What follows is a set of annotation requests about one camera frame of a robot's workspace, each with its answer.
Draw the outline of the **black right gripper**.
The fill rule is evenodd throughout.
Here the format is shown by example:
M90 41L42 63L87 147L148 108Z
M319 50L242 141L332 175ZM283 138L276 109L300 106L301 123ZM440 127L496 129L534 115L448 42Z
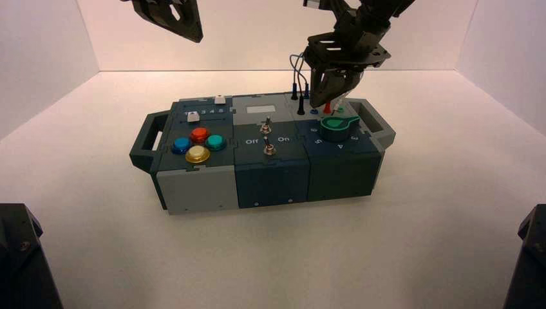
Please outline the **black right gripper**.
M380 41L390 29L388 18L368 8L334 10L334 30L308 38L303 57L311 68L378 68L391 57ZM310 105L318 108L353 90L363 71L327 71L312 69Z

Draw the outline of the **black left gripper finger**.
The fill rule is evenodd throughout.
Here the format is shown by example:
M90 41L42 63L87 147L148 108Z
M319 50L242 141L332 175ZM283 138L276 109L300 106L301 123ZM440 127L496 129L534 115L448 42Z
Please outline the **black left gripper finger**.
M183 37L182 1L132 0L131 3L134 11L144 20Z
M196 0L182 1L182 36L190 41L201 41L203 30Z

